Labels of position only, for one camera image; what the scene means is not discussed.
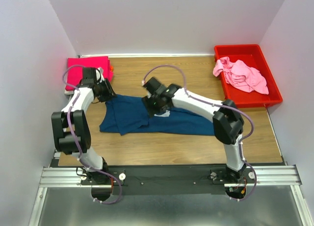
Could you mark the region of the navy blue printed t-shirt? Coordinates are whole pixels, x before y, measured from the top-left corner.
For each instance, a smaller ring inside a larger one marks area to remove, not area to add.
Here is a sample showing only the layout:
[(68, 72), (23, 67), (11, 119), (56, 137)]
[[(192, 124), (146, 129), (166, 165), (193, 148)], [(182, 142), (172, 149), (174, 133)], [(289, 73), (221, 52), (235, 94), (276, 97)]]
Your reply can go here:
[(149, 114), (140, 97), (117, 95), (107, 101), (100, 132), (169, 133), (182, 135), (214, 136), (213, 123), (190, 111), (172, 108), (165, 113)]

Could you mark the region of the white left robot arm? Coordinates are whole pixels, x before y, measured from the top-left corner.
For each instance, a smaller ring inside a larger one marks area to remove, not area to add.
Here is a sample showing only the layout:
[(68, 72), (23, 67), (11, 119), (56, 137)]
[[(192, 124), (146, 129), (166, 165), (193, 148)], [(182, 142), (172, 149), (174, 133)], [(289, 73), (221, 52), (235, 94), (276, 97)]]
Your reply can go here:
[(113, 181), (114, 176), (109, 173), (105, 159), (91, 145), (86, 112), (95, 99), (104, 103), (114, 97), (116, 94), (108, 79), (83, 80), (74, 88), (68, 104), (51, 115), (55, 149), (75, 157), (84, 166), (86, 175), (98, 184), (104, 184), (108, 179)]

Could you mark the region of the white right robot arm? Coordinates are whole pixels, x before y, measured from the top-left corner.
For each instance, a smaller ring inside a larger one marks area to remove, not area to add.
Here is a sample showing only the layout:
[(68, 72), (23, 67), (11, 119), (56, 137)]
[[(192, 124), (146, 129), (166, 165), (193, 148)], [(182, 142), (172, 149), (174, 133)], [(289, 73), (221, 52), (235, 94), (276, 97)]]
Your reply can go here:
[(225, 178), (236, 183), (243, 178), (245, 159), (242, 151), (244, 120), (236, 111), (234, 102), (212, 100), (171, 84), (145, 85), (148, 95), (142, 98), (149, 115), (153, 116), (172, 108), (184, 109), (200, 115), (213, 124), (214, 135), (224, 145), (226, 154)]

